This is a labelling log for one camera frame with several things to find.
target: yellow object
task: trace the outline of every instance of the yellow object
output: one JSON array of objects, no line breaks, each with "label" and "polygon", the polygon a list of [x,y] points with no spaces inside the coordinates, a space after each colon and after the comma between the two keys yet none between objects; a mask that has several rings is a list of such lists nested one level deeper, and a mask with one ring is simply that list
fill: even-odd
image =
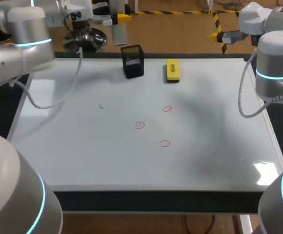
[{"label": "yellow object", "polygon": [[177,59],[168,59],[166,61],[166,79],[169,83],[180,82],[180,67]]},{"label": "yellow object", "polygon": [[208,36],[206,36],[207,41],[209,42],[218,42],[218,33],[212,33]]},{"label": "yellow object", "polygon": [[118,14],[118,24],[130,22],[131,19],[132,19],[132,16],[129,16],[126,14]]}]

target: yellow black hazard tape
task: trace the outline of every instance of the yellow black hazard tape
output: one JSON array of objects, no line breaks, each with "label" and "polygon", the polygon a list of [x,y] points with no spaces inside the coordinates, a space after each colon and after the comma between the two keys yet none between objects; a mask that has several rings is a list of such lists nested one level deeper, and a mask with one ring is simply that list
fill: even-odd
[{"label": "yellow black hazard tape", "polygon": [[[222,27],[220,26],[219,14],[216,12],[212,12],[212,16],[218,33],[222,34],[223,30]],[[228,54],[226,43],[221,43],[221,48],[223,54]]]},{"label": "yellow black hazard tape", "polygon": [[[185,14],[208,14],[213,16],[213,20],[217,29],[216,39],[222,38],[224,32],[220,26],[219,13],[232,13],[239,17],[239,11],[138,11],[138,15],[185,15]],[[226,43],[221,43],[222,53],[228,54]]]},{"label": "yellow black hazard tape", "polygon": [[212,13],[234,13],[239,11],[138,11],[139,15],[185,15],[185,14],[212,14]]}]

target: small red mark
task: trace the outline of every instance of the small red mark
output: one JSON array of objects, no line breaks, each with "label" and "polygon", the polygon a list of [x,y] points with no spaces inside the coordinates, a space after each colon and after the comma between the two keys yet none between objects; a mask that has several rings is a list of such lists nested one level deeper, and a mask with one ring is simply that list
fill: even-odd
[{"label": "small red mark", "polygon": [[164,112],[169,112],[170,110],[172,110],[171,106],[166,106],[162,109]]},{"label": "small red mark", "polygon": [[143,122],[137,122],[135,128],[136,129],[142,129],[145,126]]},{"label": "small red mark", "polygon": [[160,145],[162,147],[168,147],[170,144],[171,144],[171,142],[168,141],[168,140],[163,140],[163,141],[160,142]]}]

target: white cylinder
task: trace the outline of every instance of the white cylinder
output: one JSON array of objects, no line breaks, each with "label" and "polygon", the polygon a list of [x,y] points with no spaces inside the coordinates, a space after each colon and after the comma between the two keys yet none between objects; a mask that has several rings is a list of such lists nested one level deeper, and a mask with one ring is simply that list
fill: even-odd
[{"label": "white cylinder", "polygon": [[62,211],[24,157],[0,137],[0,234],[58,234]]}]

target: wooden floor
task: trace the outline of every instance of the wooden floor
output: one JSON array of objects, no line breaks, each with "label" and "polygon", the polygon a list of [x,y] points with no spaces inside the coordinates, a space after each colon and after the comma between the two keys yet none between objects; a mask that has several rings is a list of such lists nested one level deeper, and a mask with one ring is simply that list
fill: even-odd
[{"label": "wooden floor", "polygon": [[[205,234],[210,215],[66,214],[62,234]],[[217,215],[208,234],[237,234],[231,215]]]},{"label": "wooden floor", "polygon": [[[201,10],[205,0],[139,0],[139,10]],[[262,6],[276,7],[276,0],[256,0]],[[220,14],[223,31],[238,30],[235,14]],[[103,52],[119,52],[111,41],[111,29],[102,29],[108,36]],[[140,44],[146,53],[222,53],[220,44],[205,40],[216,32],[211,16],[200,15],[134,15],[127,26],[128,44]],[[63,51],[65,28],[51,30],[56,51]],[[250,38],[227,46],[229,53],[252,53]],[[209,234],[237,234],[231,215],[216,215],[215,225]],[[191,234],[204,234],[212,221],[211,215],[187,215],[186,223]],[[184,215],[145,214],[65,214],[63,234],[188,234]]]}]

